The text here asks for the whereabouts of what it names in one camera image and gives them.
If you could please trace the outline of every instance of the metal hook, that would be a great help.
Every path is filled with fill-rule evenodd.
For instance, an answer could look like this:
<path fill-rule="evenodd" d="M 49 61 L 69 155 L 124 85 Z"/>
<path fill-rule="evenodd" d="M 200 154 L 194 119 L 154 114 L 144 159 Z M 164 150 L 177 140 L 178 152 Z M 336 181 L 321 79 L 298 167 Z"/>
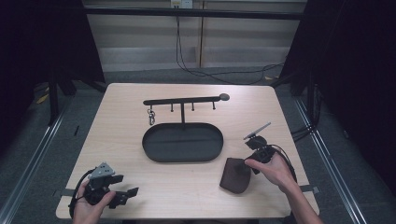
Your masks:
<path fill-rule="evenodd" d="M 155 112 L 150 108 L 148 109 L 148 124 L 153 125 L 155 123 Z"/>

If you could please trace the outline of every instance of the wooden table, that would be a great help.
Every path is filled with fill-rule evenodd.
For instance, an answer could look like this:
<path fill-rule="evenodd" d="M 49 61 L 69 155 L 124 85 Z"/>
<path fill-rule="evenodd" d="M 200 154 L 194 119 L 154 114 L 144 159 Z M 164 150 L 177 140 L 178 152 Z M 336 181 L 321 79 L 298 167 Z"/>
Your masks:
<path fill-rule="evenodd" d="M 145 100 L 230 95 L 229 101 L 185 105 L 186 122 L 206 122 L 218 127 L 224 146 L 210 162 L 158 163 L 150 160 L 142 147 L 142 137 L 149 126 L 149 106 Z M 179 105 L 155 105 L 156 124 L 180 122 Z M 247 190 L 232 194 L 221 188 L 227 158 L 244 159 L 252 151 L 243 137 L 270 121 L 260 132 L 269 144 L 282 147 L 293 164 L 300 185 L 307 185 L 298 152 L 292 141 L 276 93 L 271 87 L 231 85 L 111 84 L 96 114 L 67 189 L 76 187 L 90 169 L 106 161 L 124 175 L 112 190 L 139 187 L 136 197 L 116 209 L 106 208 L 103 218 L 114 219 L 191 219 L 191 218 L 264 218 L 285 217 L 290 207 L 285 195 L 262 174 L 252 174 Z M 305 197 L 318 213 L 312 192 Z M 56 215 L 70 218 L 70 197 L 63 196 Z"/>

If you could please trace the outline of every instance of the wrist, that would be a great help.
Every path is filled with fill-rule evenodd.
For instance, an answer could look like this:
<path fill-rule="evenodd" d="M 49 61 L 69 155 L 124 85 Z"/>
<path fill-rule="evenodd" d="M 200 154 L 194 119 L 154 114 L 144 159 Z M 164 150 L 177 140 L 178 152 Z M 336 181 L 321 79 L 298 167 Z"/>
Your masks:
<path fill-rule="evenodd" d="M 295 192 L 295 190 L 300 189 L 300 187 L 292 177 L 288 176 L 282 180 L 281 185 L 279 185 L 279 189 L 285 194 L 291 194 Z"/>

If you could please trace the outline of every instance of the gray carpet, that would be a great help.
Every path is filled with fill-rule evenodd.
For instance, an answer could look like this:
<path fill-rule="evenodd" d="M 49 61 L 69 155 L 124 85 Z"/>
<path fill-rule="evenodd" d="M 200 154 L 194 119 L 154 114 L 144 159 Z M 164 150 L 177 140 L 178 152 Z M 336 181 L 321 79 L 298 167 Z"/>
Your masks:
<path fill-rule="evenodd" d="M 233 84 L 268 85 L 276 80 L 280 67 L 264 73 L 218 75 Z M 207 73 L 229 71 L 254 71 L 260 68 L 210 68 Z M 106 74 L 107 84 L 113 82 L 145 83 L 197 83 L 229 84 L 213 77 L 193 76 L 180 69 L 118 72 Z M 55 216 L 59 198 L 53 197 L 55 190 L 64 189 L 68 177 L 77 160 L 79 151 L 92 125 L 103 94 L 76 82 L 78 92 L 72 98 L 62 97 L 66 108 L 62 124 L 53 138 L 49 150 L 35 174 L 12 223 L 71 223 Z M 291 131 L 304 127 L 294 98 L 290 96 L 289 85 L 276 88 L 276 94 L 284 111 Z M 15 139 L 6 157 L 2 158 L 0 180 L 0 205 L 3 206 L 9 193 L 16 186 L 19 176 L 35 152 L 50 118 L 49 102 L 32 104 L 21 126 L 20 135 Z M 393 223 L 396 219 L 396 200 L 375 171 L 364 161 L 356 145 L 345 138 L 337 119 L 323 106 L 318 129 L 322 135 L 341 174 L 359 203 L 368 223 Z M 344 203 L 334 186 L 318 151 L 308 135 L 296 143 L 310 183 L 319 188 L 316 194 L 320 216 L 326 223 L 353 223 Z M 120 223 L 102 220 L 101 223 Z M 280 219 L 264 219 L 261 223 L 281 223 Z"/>

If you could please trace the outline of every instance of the wall baseboard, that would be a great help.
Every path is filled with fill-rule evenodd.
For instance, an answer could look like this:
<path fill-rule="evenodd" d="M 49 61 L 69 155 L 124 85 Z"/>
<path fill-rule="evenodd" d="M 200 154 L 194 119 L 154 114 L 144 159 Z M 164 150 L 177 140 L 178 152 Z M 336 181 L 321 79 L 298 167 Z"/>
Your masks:
<path fill-rule="evenodd" d="M 173 69 L 179 66 L 249 67 L 283 63 L 288 47 L 204 48 L 200 59 L 195 47 L 176 48 L 101 48 L 98 50 L 104 72 Z"/>

